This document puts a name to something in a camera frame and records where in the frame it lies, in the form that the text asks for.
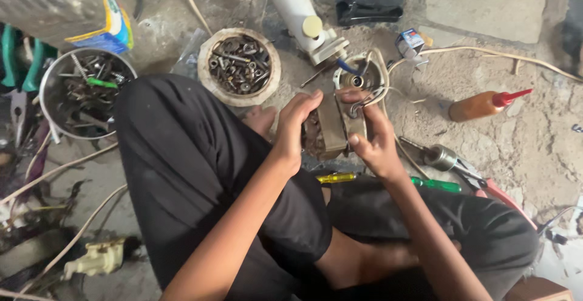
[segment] plastic bag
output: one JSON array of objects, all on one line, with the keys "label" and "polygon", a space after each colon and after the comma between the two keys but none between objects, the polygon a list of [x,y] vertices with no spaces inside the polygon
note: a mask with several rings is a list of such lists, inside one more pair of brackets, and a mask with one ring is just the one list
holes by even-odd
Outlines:
[{"label": "plastic bag", "polygon": [[210,36],[206,31],[197,28],[170,73],[198,80],[198,53],[208,38]]}]

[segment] hand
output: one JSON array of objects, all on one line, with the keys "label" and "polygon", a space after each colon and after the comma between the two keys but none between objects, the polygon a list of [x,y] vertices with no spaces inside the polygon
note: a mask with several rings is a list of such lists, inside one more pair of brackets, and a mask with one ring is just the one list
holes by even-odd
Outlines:
[{"label": "hand", "polygon": [[[349,87],[336,91],[345,103],[355,103],[370,94],[361,88]],[[370,105],[363,109],[364,115],[373,126],[374,137],[368,141],[360,134],[350,134],[348,143],[360,156],[366,165],[379,178],[396,181],[408,177],[399,156],[395,144],[395,131],[386,115],[376,105]]]},{"label": "hand", "polygon": [[302,165],[302,123],[320,105],[323,98],[324,93],[319,89],[312,95],[298,93],[279,113],[278,132],[271,152],[286,162],[290,177]]}]

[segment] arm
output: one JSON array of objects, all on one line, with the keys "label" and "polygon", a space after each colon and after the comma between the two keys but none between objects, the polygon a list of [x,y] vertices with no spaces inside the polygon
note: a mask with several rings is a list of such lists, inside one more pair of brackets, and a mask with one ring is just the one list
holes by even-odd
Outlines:
[{"label": "arm", "polygon": [[[342,99],[351,103],[362,99],[354,89],[342,90]],[[381,178],[404,218],[420,264],[441,300],[491,300],[472,269],[457,251],[405,171],[394,141],[390,121],[378,106],[364,108],[375,136],[371,142],[358,134],[349,138],[351,146],[367,166]]]},{"label": "arm", "polygon": [[265,217],[302,162],[302,122],[322,101],[296,95],[281,110],[276,142],[241,194],[172,279],[161,300],[223,300]]}]

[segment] red nozzle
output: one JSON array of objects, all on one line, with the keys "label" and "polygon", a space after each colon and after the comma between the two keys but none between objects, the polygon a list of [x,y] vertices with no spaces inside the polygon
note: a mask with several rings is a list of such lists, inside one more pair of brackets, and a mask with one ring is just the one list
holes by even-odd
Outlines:
[{"label": "red nozzle", "polygon": [[492,96],[492,104],[496,107],[503,107],[506,105],[510,105],[510,104],[512,104],[512,101],[515,98],[521,97],[521,96],[524,96],[524,95],[530,94],[530,93],[532,93],[532,88],[522,90],[522,91],[514,93],[514,94],[510,94],[510,93],[506,93],[506,92],[494,94],[494,96]]}]

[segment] cracked floor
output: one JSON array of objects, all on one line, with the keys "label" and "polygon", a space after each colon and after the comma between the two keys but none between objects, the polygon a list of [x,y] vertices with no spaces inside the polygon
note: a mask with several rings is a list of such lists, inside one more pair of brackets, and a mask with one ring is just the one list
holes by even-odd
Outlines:
[{"label": "cracked floor", "polygon": [[[135,3],[121,1],[127,9],[132,9]],[[281,109],[293,95],[304,91],[299,86],[317,70],[295,48],[291,38],[282,33],[285,26],[267,0],[195,1],[214,30],[244,26],[274,40],[282,61],[282,79],[265,106]],[[350,40],[348,49],[352,54],[377,46],[386,60],[398,59],[394,40],[398,32],[414,27],[432,37],[435,47],[483,47],[542,59],[571,72],[579,61],[576,53],[583,39],[580,8],[583,3],[579,0],[361,0],[403,4],[405,15],[396,24],[350,29],[335,27],[337,0],[312,1],[325,27],[335,28],[340,36]],[[463,7],[456,7],[457,2],[463,2]],[[145,0],[142,19],[134,23],[136,49],[132,59],[136,68],[141,74],[167,72],[197,27],[198,21],[186,0]],[[432,54],[430,62],[419,70],[408,64],[398,67],[391,74],[391,85],[410,99],[427,101],[411,104],[390,93],[385,99],[389,117],[398,135],[455,150],[485,176],[494,178],[536,222],[544,223],[560,209],[577,204],[581,196],[583,134],[573,132],[571,127],[583,125],[580,101],[583,84],[525,63],[520,65],[518,74],[513,74],[512,59],[483,55],[471,51],[445,52]],[[306,91],[315,88],[330,91],[331,76],[331,72],[321,75]],[[517,99],[496,116],[458,124],[449,121],[443,110],[448,102],[487,90],[516,92],[528,88],[534,92]],[[68,141],[51,147],[50,152],[53,160],[64,163],[90,150],[81,141]],[[338,161],[363,166],[354,156]],[[406,167],[416,174],[408,164]],[[80,178],[93,179],[84,186],[86,195],[80,197],[72,223],[83,223],[101,199],[124,181],[117,154],[90,161],[85,168],[68,171],[53,181],[53,190],[66,195]],[[449,173],[424,169],[434,179],[457,180]],[[548,242],[543,243],[535,274],[568,286],[576,299],[583,299],[583,287],[577,283],[583,260],[580,256],[578,262],[574,260],[583,251],[583,244],[572,229],[575,220],[569,215],[560,222],[559,229],[570,239],[568,245],[559,245],[557,252],[552,251]],[[97,222],[115,235],[139,235],[126,195],[120,197],[111,216],[100,214]],[[84,291],[87,300],[157,300],[156,286],[149,264],[142,258],[112,275],[87,277]]]}]

